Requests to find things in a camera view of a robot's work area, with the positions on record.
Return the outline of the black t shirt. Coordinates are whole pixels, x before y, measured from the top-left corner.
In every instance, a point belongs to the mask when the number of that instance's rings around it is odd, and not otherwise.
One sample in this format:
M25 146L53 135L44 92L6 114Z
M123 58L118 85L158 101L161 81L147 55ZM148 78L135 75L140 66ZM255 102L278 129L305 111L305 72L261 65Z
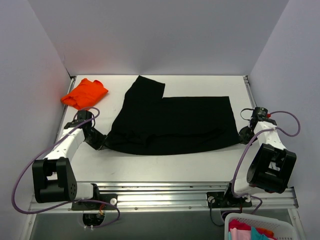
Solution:
M106 138L133 155L180 155L239 144L228 96L164 97L165 84L138 76Z

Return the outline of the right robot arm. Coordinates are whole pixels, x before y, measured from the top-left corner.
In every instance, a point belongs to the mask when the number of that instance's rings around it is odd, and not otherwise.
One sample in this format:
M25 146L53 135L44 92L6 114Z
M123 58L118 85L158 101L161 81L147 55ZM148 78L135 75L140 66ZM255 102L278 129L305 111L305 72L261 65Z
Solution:
M297 136L301 130L298 118L290 112L283 112L292 116L297 122L297 132L289 134L280 128L274 119L271 119L273 112L269 113L264 107L255 107L251 111L248 126L243 127L238 134L240 143L246 147L232 180L222 193L223 203L230 207L239 201L252 198L256 192L255 189L270 194L283 193L288 187L297 160L297 155L282 143L278 131L288 137ZM248 167L246 177L237 178L240 166L255 141L258 141L259 149Z

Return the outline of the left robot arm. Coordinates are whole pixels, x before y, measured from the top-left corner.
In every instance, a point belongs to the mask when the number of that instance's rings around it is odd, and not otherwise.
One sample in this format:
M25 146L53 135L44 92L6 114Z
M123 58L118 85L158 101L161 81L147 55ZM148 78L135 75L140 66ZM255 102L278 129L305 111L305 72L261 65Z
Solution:
M88 110L79 110L68 122L62 136L43 159L32 164L35 199L38 203L71 202L83 200L90 210L100 206L101 197L93 183L78 183L71 161L82 143L96 151L105 150L107 136L95 129L96 116Z

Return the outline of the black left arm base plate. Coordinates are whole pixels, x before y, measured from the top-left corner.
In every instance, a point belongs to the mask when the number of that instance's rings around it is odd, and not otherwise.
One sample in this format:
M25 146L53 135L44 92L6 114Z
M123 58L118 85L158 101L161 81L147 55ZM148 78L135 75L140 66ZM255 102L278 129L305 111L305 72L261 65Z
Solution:
M115 210L118 204L118 195L115 193L101 194L93 201L72 203L73 211Z

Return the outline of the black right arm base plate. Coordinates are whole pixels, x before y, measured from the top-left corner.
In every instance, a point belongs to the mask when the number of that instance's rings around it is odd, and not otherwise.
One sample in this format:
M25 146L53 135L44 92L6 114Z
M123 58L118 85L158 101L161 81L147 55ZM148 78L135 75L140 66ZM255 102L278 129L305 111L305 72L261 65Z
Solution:
M233 195L225 196L223 191L207 192L207 206L212 209L217 208L250 208L252 201L246 201L244 198L235 198Z

